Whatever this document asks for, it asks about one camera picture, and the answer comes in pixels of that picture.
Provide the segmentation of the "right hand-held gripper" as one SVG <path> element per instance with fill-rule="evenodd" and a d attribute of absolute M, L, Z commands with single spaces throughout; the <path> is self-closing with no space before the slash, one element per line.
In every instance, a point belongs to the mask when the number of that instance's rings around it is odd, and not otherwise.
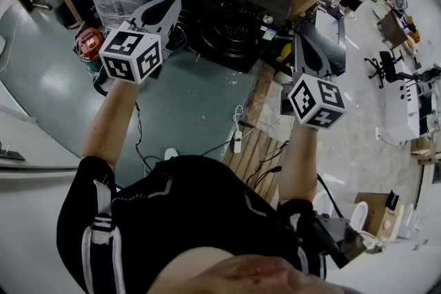
<path fill-rule="evenodd" d="M 283 85 L 280 113 L 296 117 L 303 126 L 329 129 L 346 113 L 339 87 L 320 79 L 331 75 L 329 60 L 309 37 L 302 34 L 294 37 L 292 54 L 296 81 Z"/>

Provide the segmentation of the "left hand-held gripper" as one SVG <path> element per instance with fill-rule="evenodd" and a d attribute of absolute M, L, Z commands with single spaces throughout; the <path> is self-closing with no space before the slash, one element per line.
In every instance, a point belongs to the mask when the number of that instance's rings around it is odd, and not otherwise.
<path fill-rule="evenodd" d="M 157 79 L 170 55 L 166 45 L 181 9 L 181 0 L 152 0 L 113 29 L 99 50 L 107 76 L 133 84 Z"/>

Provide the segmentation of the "person's left forearm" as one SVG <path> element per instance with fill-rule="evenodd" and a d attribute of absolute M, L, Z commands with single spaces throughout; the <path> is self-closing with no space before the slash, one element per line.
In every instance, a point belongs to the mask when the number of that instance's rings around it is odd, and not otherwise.
<path fill-rule="evenodd" d="M 115 169 L 140 87 L 116 80 L 110 87 L 87 133 L 82 157 L 97 157 Z"/>

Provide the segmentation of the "person's right forearm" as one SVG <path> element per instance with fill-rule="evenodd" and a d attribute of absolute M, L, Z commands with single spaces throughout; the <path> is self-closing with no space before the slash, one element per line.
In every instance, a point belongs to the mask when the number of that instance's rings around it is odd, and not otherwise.
<path fill-rule="evenodd" d="M 294 121 L 278 179 L 279 205 L 290 200 L 314 200 L 318 182 L 317 142 L 316 129 Z"/>

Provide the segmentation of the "black side table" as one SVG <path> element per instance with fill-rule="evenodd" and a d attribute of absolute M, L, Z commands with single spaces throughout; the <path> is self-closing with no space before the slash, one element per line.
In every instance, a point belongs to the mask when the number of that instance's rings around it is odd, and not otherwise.
<path fill-rule="evenodd" d="M 299 19 L 296 31 L 310 39 L 327 57 L 331 73 L 341 76 L 346 71 L 345 21 L 321 7 Z"/>

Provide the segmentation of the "black office chair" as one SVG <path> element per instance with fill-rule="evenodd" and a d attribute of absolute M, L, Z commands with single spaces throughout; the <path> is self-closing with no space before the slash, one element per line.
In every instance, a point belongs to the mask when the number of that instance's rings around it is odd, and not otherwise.
<path fill-rule="evenodd" d="M 384 87 L 384 80 L 392 83 L 403 79 L 403 75 L 396 71 L 396 60 L 392 57 L 389 51 L 380 51 L 379 55 L 379 61 L 376 58 L 364 58 L 364 61 L 365 63 L 369 63 L 375 69 L 375 72 L 372 75 L 369 75 L 369 79 L 377 76 L 380 81 L 378 88 L 382 89 Z"/>

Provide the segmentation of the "brown wooden table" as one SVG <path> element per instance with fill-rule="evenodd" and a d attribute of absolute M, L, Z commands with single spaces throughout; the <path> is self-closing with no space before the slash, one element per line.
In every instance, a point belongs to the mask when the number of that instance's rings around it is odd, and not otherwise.
<path fill-rule="evenodd" d="M 390 10 L 379 20 L 377 26 L 382 35 L 382 42 L 390 50 L 403 46 L 411 54 L 417 51 L 416 45 L 420 42 L 420 33 L 412 17 Z"/>

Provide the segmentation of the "white desk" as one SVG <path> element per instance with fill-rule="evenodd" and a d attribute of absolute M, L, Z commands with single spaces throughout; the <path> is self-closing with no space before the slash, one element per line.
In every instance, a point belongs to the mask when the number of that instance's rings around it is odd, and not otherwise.
<path fill-rule="evenodd" d="M 420 137 L 417 86 L 409 79 L 385 82 L 385 131 L 397 143 Z"/>

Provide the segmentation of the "white power strip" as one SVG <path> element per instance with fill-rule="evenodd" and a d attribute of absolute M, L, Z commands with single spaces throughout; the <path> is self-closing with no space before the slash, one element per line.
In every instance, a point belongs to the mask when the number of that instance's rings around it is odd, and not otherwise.
<path fill-rule="evenodd" d="M 236 131 L 234 133 L 234 138 L 233 138 L 233 152 L 235 154 L 240 154 L 241 153 L 242 139 L 243 139 L 243 133 L 240 130 L 240 128 L 237 127 Z"/>

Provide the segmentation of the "wooden slat pallet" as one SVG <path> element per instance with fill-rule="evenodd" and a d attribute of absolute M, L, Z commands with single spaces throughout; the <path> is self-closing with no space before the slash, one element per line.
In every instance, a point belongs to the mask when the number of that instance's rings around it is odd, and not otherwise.
<path fill-rule="evenodd" d="M 278 179 L 276 168 L 282 165 L 286 144 L 257 128 L 240 127 L 242 132 L 239 153 L 230 145 L 223 158 L 227 165 L 248 187 L 272 207 L 278 202 Z"/>

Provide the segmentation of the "white toilet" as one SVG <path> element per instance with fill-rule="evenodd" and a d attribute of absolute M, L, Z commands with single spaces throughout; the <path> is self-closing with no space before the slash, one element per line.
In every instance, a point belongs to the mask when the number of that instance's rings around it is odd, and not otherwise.
<path fill-rule="evenodd" d="M 357 203 L 350 218 L 350 226 L 354 231 L 361 235 L 363 243 L 367 248 L 366 253 L 372 255 L 376 253 L 382 253 L 382 241 L 377 239 L 374 235 L 371 235 L 370 233 L 363 230 L 365 222 L 367 221 L 368 212 L 369 207 L 366 202 L 362 201 Z"/>
<path fill-rule="evenodd" d="M 325 189 L 319 191 L 312 202 L 314 211 L 319 216 L 329 216 L 331 218 L 335 209 L 334 204 L 331 200 L 331 198 L 333 197 L 333 194 L 328 193 Z"/>

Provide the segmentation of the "small black box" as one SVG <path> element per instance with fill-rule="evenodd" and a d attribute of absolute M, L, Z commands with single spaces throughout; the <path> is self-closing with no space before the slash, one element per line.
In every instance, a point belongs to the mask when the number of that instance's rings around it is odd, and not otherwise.
<path fill-rule="evenodd" d="M 399 195 L 394 193 L 393 190 L 391 190 L 385 202 L 385 207 L 391 211 L 395 211 L 398 201 L 399 201 Z"/>

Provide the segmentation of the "person's black clothing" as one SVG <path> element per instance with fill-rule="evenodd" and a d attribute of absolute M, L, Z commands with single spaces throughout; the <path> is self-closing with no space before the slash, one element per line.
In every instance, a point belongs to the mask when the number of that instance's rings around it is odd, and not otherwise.
<path fill-rule="evenodd" d="M 90 294 L 147 294 L 181 253 L 212 247 L 232 255 L 286 259 L 296 269 L 326 276 L 324 257 L 305 246 L 310 202 L 271 207 L 223 163 L 178 156 L 117 189 L 110 166 L 84 158 L 57 222 L 59 255 Z"/>

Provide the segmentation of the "grey and black recorder box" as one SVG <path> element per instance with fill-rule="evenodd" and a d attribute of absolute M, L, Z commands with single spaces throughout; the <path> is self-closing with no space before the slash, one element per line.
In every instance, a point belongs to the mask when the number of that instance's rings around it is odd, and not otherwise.
<path fill-rule="evenodd" d="M 313 247 L 323 255 L 329 255 L 342 269 L 367 250 L 363 237 L 345 218 L 316 216 L 312 222 Z"/>

